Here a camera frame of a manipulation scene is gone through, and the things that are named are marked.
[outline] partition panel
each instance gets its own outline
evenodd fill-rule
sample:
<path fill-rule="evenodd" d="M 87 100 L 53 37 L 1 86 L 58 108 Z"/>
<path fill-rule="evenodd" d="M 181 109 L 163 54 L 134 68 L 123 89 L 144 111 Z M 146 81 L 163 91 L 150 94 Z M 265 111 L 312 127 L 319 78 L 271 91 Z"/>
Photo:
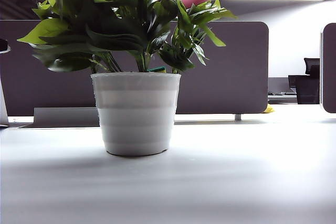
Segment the partition panel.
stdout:
<path fill-rule="evenodd" d="M 321 39 L 321 103 L 336 113 L 336 23 L 325 26 Z"/>
<path fill-rule="evenodd" d="M 38 20 L 0 20 L 0 37 L 11 52 L 0 57 L 1 80 L 9 116 L 33 115 L 37 107 L 94 106 L 90 70 L 52 72 L 32 57 L 30 45 L 16 39 Z M 207 66 L 195 56 L 195 69 L 182 74 L 177 113 L 260 113 L 267 106 L 268 28 L 261 22 L 212 22 L 226 47 L 208 39 Z M 132 56 L 115 52 L 124 71 L 136 71 Z M 151 67 L 164 63 L 156 56 Z"/>

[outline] desk surface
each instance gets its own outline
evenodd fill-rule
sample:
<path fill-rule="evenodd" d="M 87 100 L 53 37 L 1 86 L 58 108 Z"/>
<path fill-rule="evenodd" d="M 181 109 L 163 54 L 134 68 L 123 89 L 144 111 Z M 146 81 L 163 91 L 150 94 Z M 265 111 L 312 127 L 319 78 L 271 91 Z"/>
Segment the desk surface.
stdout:
<path fill-rule="evenodd" d="M 2 130 L 1 223 L 336 223 L 336 115 L 274 107 L 175 125 L 139 158 L 107 154 L 99 128 Z"/>
<path fill-rule="evenodd" d="M 296 94 L 274 94 L 268 95 L 268 98 L 296 98 Z"/>

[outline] ribbed pot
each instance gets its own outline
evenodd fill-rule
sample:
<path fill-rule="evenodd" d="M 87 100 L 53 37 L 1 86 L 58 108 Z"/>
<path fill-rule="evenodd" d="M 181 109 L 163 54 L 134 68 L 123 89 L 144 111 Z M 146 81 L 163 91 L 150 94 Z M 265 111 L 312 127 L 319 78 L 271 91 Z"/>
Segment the ribbed pot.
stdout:
<path fill-rule="evenodd" d="M 107 152 L 144 156 L 168 149 L 181 75 L 118 72 L 91 77 Z"/>

